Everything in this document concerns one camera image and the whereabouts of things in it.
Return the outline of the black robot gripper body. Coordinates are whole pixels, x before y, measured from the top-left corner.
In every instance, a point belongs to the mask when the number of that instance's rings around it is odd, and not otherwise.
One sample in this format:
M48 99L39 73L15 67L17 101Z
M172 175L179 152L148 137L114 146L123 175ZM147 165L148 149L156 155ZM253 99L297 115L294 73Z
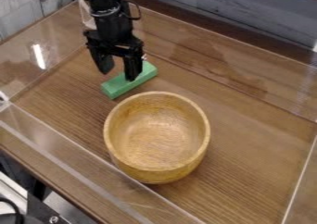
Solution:
M127 11L92 11L94 29L84 31L87 46L94 60L118 56L128 60L142 60L143 42L134 35L132 21Z

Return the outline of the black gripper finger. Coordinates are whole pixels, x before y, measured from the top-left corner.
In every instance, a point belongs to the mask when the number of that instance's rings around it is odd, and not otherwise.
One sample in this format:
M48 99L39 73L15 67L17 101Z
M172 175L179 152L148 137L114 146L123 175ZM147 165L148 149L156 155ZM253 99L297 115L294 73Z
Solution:
M108 53L108 49L106 47L92 45L88 46L88 49L95 66L103 74L108 74L114 69L114 59L112 55Z
M124 56L124 74L128 81L134 81L142 73L142 55Z

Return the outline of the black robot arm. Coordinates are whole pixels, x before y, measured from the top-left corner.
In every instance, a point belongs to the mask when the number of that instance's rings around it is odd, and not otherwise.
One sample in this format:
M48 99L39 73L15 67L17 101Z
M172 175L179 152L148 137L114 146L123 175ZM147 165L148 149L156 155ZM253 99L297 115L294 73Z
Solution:
M114 69L114 57L124 61L126 80L134 81L142 73L143 41L134 35L132 17L127 0L87 0L95 30L84 30L87 48L103 74Z

